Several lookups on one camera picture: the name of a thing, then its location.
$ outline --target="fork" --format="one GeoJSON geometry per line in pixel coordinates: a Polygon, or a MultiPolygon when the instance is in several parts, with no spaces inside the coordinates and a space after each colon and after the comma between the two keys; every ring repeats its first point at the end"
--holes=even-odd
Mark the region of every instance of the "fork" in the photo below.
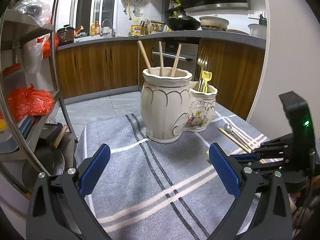
{"type": "Polygon", "coordinates": [[[210,51],[211,51],[211,49],[204,46],[204,47],[202,47],[201,52],[198,57],[197,63],[201,67],[198,91],[202,91],[201,88],[203,88],[202,72],[204,70],[207,71],[207,69],[208,69],[210,51]]]}

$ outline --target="screw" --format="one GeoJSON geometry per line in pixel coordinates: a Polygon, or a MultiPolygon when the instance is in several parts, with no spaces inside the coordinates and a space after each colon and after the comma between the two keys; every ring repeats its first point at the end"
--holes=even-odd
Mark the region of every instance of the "screw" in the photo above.
{"type": "Polygon", "coordinates": [[[280,178],[281,177],[281,172],[280,171],[275,171],[275,176],[280,178]]]}
{"type": "Polygon", "coordinates": [[[38,175],[38,178],[42,179],[44,176],[45,176],[45,173],[44,172],[40,172],[39,175],[38,175]]]}
{"type": "Polygon", "coordinates": [[[244,171],[245,173],[250,174],[250,173],[252,172],[252,169],[249,168],[249,167],[244,167],[243,171],[244,171]]]}
{"type": "Polygon", "coordinates": [[[68,170],[68,174],[72,175],[72,174],[75,174],[76,173],[76,169],[75,168],[70,168],[68,170]]]}

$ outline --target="floor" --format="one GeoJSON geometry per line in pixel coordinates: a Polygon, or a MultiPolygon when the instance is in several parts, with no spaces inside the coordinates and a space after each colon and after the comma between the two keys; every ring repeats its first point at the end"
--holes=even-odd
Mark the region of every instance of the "floor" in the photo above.
{"type": "MultiPolygon", "coordinates": [[[[140,110],[141,93],[131,92],[67,105],[68,114],[77,137],[90,121],[135,113],[140,110]]],[[[61,108],[56,121],[66,124],[61,108]]]]}

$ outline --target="orange plastic bag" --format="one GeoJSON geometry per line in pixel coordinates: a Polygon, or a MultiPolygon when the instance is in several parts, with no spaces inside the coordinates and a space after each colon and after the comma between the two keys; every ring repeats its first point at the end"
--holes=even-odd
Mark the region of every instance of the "orange plastic bag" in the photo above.
{"type": "MultiPolygon", "coordinates": [[[[59,40],[57,34],[55,34],[55,46],[56,48],[59,45],[59,40]]],[[[50,57],[51,52],[50,52],[50,39],[48,39],[44,45],[43,45],[43,57],[42,58],[48,58],[50,57]]]]}
{"type": "Polygon", "coordinates": [[[48,115],[51,113],[55,101],[52,94],[44,90],[35,90],[34,85],[27,89],[14,89],[8,95],[9,108],[16,122],[20,122],[25,115],[48,115]]]}

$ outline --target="gray tablecloth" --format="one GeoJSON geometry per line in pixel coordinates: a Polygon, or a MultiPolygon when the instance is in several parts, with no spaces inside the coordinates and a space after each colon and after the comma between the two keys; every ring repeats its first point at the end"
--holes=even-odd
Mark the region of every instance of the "gray tablecloth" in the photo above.
{"type": "MultiPolygon", "coordinates": [[[[206,151],[218,142],[227,155],[244,153],[218,131],[230,123],[254,147],[267,139],[217,104],[215,119],[200,133],[184,132],[169,144],[148,140],[140,113],[86,125],[75,154],[77,164],[102,143],[111,158],[86,201],[113,240],[206,239],[234,197],[225,190],[206,151]]],[[[255,198],[241,232],[250,223],[255,198]]]]}

